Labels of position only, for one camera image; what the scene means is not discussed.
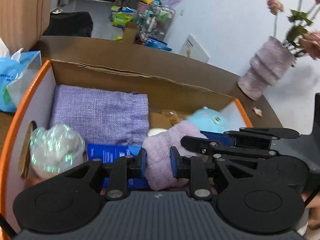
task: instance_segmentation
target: purple towel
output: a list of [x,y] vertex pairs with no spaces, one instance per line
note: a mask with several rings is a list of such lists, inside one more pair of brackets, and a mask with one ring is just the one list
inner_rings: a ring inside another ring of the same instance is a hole
[[145,176],[153,190],[182,187],[188,183],[188,179],[175,179],[173,177],[170,161],[170,147],[172,146],[177,148],[181,156],[202,156],[189,152],[181,146],[180,141],[185,135],[206,138],[192,122],[184,120],[166,132],[161,132],[144,140],[142,147],[147,151]]
[[80,133],[86,143],[141,146],[149,130],[148,97],[59,85],[50,127],[59,123]]

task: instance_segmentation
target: blue packaging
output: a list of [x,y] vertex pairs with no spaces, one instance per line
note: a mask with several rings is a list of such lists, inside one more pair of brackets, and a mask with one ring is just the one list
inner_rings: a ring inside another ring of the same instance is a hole
[[32,62],[38,51],[23,52],[20,62],[11,58],[0,57],[0,110],[14,113],[17,108],[7,91],[7,85],[17,80],[24,68]]
[[[137,146],[117,146],[117,145],[99,145],[89,143],[87,146],[87,161],[92,159],[101,159],[103,163],[113,163],[117,158],[127,155],[137,156],[141,147]],[[108,186],[109,178],[106,178],[103,188]],[[137,190],[150,188],[146,179],[128,179],[128,188]]]
[[172,51],[171,48],[167,46],[168,44],[164,41],[160,41],[153,37],[148,37],[145,46],[154,48],[154,49],[160,49],[160,50],[166,50],[166,51]]

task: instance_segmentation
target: green package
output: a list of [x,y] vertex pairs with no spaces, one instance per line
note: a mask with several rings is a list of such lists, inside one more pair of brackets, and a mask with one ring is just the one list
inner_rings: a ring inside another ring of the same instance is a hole
[[122,12],[116,12],[112,16],[112,26],[118,26],[118,25],[125,25],[127,22],[130,22],[132,20],[132,16],[122,13]]

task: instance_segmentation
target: blue bag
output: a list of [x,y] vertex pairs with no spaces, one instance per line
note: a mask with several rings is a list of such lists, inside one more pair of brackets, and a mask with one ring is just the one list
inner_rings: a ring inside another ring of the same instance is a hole
[[0,110],[14,113],[17,108],[11,100],[7,85],[18,79],[21,72],[28,67],[38,51],[21,53],[20,62],[10,57],[0,57]]

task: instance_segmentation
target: blue box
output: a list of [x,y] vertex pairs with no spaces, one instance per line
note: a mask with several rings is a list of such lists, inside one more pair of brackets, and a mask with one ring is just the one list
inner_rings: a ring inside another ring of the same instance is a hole
[[[87,146],[87,161],[101,159],[103,163],[113,163],[117,158],[126,155],[137,156],[141,147],[137,146],[117,146],[117,145],[98,145],[89,143]],[[103,188],[108,186],[109,178],[106,178]],[[128,188],[137,190],[150,188],[146,179],[128,179]]]

